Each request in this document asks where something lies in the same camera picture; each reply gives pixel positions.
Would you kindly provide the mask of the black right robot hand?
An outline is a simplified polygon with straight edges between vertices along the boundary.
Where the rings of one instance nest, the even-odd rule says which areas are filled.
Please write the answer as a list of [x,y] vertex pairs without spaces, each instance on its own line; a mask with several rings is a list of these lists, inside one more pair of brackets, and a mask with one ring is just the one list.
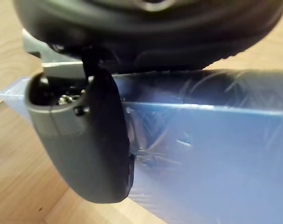
[[135,157],[113,74],[203,69],[264,38],[283,0],[16,0],[24,46],[49,63],[28,83],[34,128],[67,184],[118,203]]

